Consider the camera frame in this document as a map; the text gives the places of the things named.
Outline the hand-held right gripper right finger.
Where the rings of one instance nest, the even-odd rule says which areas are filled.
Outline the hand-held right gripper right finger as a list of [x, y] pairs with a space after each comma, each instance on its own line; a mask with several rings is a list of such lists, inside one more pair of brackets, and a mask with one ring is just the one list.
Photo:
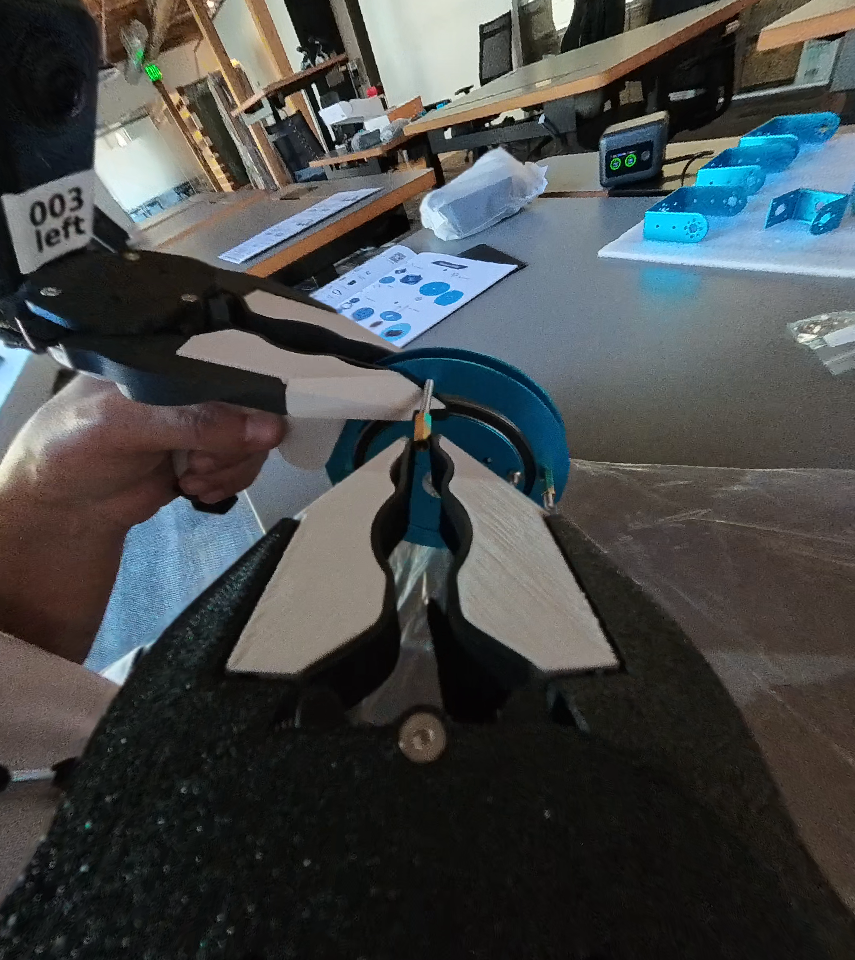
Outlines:
[[450, 554], [428, 625], [447, 716], [498, 716], [517, 694], [619, 671], [621, 658], [552, 517], [447, 438], [429, 444]]

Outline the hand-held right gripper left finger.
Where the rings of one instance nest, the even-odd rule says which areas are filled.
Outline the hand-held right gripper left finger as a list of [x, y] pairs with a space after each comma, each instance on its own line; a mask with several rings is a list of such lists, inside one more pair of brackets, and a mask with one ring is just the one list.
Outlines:
[[294, 520], [227, 672], [325, 690], [347, 710], [359, 705], [399, 659], [388, 561], [409, 524], [410, 441], [401, 438]]

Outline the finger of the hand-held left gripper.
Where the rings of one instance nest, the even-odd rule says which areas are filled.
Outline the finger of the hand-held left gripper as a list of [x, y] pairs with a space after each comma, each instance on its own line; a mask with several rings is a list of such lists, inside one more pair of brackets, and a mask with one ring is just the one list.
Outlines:
[[358, 321], [310, 297], [264, 290], [244, 294], [232, 310], [233, 326], [282, 350], [331, 356], [352, 364], [386, 364], [400, 348]]
[[293, 419], [403, 422], [442, 409], [434, 388], [385, 367], [362, 367], [328, 354], [283, 349], [253, 333], [225, 330], [190, 338], [177, 356], [273, 379]]

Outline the blue metal turntable disc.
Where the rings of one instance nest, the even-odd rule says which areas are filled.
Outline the blue metal turntable disc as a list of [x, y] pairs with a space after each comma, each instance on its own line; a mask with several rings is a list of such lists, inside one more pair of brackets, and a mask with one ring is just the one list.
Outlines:
[[[553, 488], [557, 504], [567, 486], [571, 457], [563, 417], [550, 395], [505, 361], [457, 348], [402, 351], [381, 366], [412, 379], [434, 382], [445, 412], [433, 414], [432, 432], [452, 441], [489, 471], [540, 506]], [[349, 420], [326, 464], [337, 485], [397, 440], [410, 439], [412, 422]], [[432, 486], [430, 458], [419, 453], [411, 497], [407, 542], [445, 546], [441, 500]]]

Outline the wood-edged neighbour desk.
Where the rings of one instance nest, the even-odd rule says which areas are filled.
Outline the wood-edged neighbour desk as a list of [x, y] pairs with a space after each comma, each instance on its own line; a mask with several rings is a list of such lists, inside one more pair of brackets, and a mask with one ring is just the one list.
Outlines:
[[[379, 249], [411, 230], [410, 210], [436, 186], [431, 168], [350, 176], [284, 187], [194, 196], [143, 222], [141, 246], [286, 286], [323, 285], [342, 261]], [[222, 255], [283, 222], [303, 217], [339, 193], [365, 195], [281, 243], [240, 263]]]

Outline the grey desk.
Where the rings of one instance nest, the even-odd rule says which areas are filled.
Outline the grey desk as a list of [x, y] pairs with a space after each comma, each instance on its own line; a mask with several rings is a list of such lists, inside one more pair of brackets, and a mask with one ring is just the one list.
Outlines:
[[483, 241], [528, 264], [422, 339], [493, 354], [548, 390], [574, 460], [855, 470], [855, 371], [787, 324], [855, 310], [855, 279], [599, 258], [626, 199], [542, 199]]

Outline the long wood-edged desk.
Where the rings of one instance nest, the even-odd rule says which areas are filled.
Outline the long wood-edged desk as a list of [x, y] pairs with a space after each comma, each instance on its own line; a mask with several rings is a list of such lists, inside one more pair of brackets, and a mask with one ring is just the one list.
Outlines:
[[523, 66], [408, 124], [410, 137], [498, 118], [581, 94], [605, 90], [656, 64], [687, 43], [725, 26], [753, 1], [714, 2], [588, 46]]

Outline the person's left hand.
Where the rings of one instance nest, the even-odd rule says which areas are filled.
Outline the person's left hand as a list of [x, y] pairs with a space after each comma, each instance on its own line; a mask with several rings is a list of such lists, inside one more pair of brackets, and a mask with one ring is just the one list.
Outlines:
[[286, 432], [277, 414], [149, 405], [77, 377], [22, 430], [3, 485], [32, 509], [127, 531], [182, 495], [214, 505], [247, 490]]

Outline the white paper sheet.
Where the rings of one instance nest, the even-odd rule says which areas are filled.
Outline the white paper sheet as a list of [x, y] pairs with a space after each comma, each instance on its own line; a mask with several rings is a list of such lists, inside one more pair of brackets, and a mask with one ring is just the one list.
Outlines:
[[335, 193], [219, 254], [218, 259], [241, 266], [381, 192], [380, 187], [372, 187]]

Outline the printed instruction sheet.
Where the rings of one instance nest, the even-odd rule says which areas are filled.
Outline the printed instruction sheet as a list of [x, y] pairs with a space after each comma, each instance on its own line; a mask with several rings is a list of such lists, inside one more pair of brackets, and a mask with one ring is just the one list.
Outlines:
[[517, 272], [458, 254], [390, 246], [310, 296], [403, 348]]

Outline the black clipboard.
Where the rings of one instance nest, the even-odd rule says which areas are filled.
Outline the black clipboard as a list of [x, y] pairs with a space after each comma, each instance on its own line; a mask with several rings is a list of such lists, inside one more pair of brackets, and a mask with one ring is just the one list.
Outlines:
[[527, 269], [529, 264], [518, 259], [512, 254], [506, 253], [494, 246], [488, 244], [477, 244], [462, 250], [458, 254], [459, 258], [466, 258], [475, 262], [488, 263], [493, 265], [508, 266], [513, 271]]

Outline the white plastic wrapped box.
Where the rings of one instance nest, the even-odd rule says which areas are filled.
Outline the white plastic wrapped box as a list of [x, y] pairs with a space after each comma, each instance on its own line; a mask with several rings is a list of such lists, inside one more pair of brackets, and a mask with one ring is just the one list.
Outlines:
[[491, 150], [421, 201], [421, 226], [444, 242], [480, 234], [542, 196], [547, 174], [546, 166], [520, 162], [504, 148]]

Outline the white foam tray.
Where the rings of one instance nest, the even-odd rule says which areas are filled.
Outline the white foam tray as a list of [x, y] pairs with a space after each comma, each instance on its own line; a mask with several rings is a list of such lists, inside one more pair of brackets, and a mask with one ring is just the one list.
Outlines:
[[803, 222], [767, 228], [772, 200], [795, 189], [849, 193], [855, 184], [855, 126], [841, 126], [826, 144], [802, 150], [783, 172], [770, 174], [746, 210], [732, 218], [709, 221], [707, 237], [695, 244], [654, 242], [643, 224], [602, 247], [607, 260], [660, 263], [782, 275], [855, 280], [855, 213], [840, 227], [814, 236]]

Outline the small clear hardware bag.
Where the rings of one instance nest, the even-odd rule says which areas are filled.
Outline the small clear hardware bag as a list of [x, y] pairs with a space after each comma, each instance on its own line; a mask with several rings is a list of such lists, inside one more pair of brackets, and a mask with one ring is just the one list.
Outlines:
[[788, 336], [835, 377], [855, 371], [855, 311], [833, 311], [786, 325]]

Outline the blue metal L bracket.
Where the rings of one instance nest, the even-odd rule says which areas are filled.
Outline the blue metal L bracket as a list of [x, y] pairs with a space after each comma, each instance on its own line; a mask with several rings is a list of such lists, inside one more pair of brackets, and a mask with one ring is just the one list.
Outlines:
[[764, 223], [769, 230], [787, 222], [808, 227], [812, 236], [836, 231], [842, 224], [850, 195], [832, 191], [800, 188], [772, 199]]

